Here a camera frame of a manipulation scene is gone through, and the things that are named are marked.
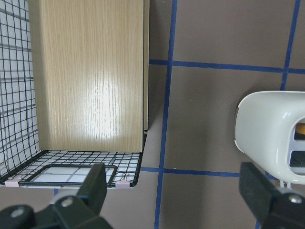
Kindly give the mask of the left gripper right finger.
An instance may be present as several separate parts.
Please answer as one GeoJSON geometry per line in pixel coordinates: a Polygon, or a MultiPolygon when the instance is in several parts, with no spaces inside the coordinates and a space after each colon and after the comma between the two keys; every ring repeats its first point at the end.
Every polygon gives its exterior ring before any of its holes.
{"type": "Polygon", "coordinates": [[[239,192],[262,229],[303,229],[305,197],[274,186],[251,162],[240,165],[239,192]]]}

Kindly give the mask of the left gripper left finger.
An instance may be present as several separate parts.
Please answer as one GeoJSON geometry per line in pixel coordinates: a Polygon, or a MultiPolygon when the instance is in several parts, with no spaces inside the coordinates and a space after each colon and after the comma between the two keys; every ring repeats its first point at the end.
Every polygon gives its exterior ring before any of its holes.
{"type": "Polygon", "coordinates": [[[100,212],[107,194],[104,164],[91,167],[76,195],[58,199],[52,207],[61,229],[105,229],[100,212]]]}

